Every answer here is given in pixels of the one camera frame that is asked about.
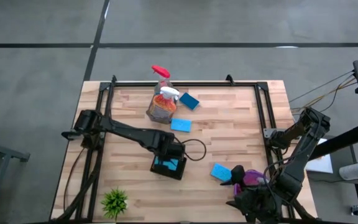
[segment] white bottle cap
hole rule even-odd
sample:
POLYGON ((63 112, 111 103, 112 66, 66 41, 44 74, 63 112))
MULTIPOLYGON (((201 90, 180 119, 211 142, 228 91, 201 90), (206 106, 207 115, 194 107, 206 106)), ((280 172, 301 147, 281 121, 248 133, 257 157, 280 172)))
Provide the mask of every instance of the white bottle cap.
POLYGON ((164 99, 169 100, 169 99, 173 99, 174 97, 179 96, 179 91, 174 88, 164 86, 164 87, 161 87, 160 94, 162 94, 164 99))

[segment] wooden table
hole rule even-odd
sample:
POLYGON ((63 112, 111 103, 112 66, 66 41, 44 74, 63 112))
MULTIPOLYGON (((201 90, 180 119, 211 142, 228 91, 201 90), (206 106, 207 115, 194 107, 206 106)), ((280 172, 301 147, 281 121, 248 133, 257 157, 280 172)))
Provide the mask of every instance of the wooden table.
MULTIPOLYGON (((95 108, 99 83, 84 82, 76 117, 81 110, 95 108)), ((277 80, 267 83, 277 127, 287 128, 293 124, 293 118, 284 82, 277 80)), ((267 160, 254 89, 239 86, 178 89, 200 101, 199 107, 194 111, 178 102, 177 112, 173 116, 192 120, 190 133, 171 131, 169 125, 149 120, 145 112, 153 95, 151 87, 116 87, 112 100, 112 118, 135 127, 171 131, 181 141, 200 139, 207 145, 206 157, 199 162, 187 160, 182 180, 174 180, 150 172, 154 155, 136 142, 107 134, 94 222, 108 221, 103 217, 100 201, 106 192, 117 187, 125 190, 129 197, 129 208, 124 215, 119 215, 119 222, 245 221, 240 211, 225 204, 233 197, 232 187, 220 186, 220 181, 211 177, 210 173, 216 162, 230 169, 238 164, 243 165, 245 170, 263 172, 266 168, 267 160)), ((263 99, 264 97, 262 101, 265 117, 268 118, 263 99)), ((52 218, 63 212, 63 192, 73 162, 82 150, 80 143, 81 140, 76 140, 68 145, 52 218)), ((191 157, 197 158, 202 155, 203 147, 198 142, 189 142, 186 151, 191 157)), ((85 154, 81 155, 73 171, 67 205, 80 189, 85 154)), ((85 198, 85 211, 88 209, 87 200, 88 196, 85 198)), ((307 177, 298 200, 310 214, 316 216, 307 177)))

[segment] artificial plant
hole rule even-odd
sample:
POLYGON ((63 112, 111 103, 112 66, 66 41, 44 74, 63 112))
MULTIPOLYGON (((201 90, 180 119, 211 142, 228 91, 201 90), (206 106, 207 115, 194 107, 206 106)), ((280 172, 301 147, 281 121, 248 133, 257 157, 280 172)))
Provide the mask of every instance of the artificial plant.
POLYGON ((105 193, 104 200, 101 202, 104 205, 103 211, 106 212, 104 216, 117 222, 117 216, 127 209, 127 199, 128 196, 123 190, 115 189, 105 193))

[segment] spray bottle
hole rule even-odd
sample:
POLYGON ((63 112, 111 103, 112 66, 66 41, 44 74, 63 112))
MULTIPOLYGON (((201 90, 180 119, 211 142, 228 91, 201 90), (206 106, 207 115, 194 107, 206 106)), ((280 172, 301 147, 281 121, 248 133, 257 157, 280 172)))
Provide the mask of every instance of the spray bottle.
POLYGON ((166 68, 163 68, 158 65, 153 65, 152 69, 154 70, 154 73, 158 73, 160 75, 160 80, 158 81, 158 84, 154 87, 154 94, 158 95, 161 92, 161 87, 167 86, 167 87, 173 87, 171 82, 169 81, 169 78, 171 77, 171 74, 166 68))
POLYGON ((152 121, 163 124, 170 124, 172 115, 177 110, 176 101, 179 91, 167 86, 161 87, 161 92, 153 96, 146 114, 152 121))

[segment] bottle label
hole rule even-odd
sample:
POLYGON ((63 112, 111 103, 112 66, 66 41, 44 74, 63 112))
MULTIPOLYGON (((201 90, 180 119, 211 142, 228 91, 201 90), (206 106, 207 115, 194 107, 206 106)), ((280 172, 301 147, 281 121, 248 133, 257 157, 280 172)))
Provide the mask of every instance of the bottle label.
POLYGON ((150 113, 155 118, 169 118, 171 116, 171 112, 167 111, 157 105, 154 106, 153 111, 150 113))

